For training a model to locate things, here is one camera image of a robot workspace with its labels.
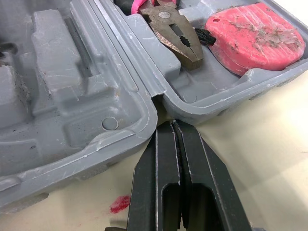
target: white table surface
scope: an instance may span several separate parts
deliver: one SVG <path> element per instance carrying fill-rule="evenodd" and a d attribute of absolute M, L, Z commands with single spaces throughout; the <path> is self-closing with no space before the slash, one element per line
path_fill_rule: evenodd
<path fill-rule="evenodd" d="M 277 2 L 308 24 L 307 1 Z M 162 107 L 159 119 L 166 119 Z M 197 128 L 227 165 L 254 227 L 308 230 L 308 72 Z M 112 214 L 109 207 L 117 197 L 130 195 L 133 169 L 145 146 L 102 174 L 54 191 L 14 215 L 0 216 L 0 230 L 124 228 L 128 208 Z"/>

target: red paint spot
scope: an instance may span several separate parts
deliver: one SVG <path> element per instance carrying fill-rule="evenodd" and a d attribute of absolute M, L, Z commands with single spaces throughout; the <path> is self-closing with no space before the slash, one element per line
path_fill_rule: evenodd
<path fill-rule="evenodd" d="M 110 212 L 115 214 L 126 209 L 130 203 L 130 196 L 119 196 L 111 205 Z"/>

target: pink tape measure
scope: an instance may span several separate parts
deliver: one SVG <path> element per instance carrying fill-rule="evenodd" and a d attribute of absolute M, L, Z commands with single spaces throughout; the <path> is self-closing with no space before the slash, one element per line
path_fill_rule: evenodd
<path fill-rule="evenodd" d="M 263 3 L 229 8 L 209 17 L 215 57 L 240 76 L 252 68 L 281 71 L 299 60 L 305 43 L 289 22 Z"/>

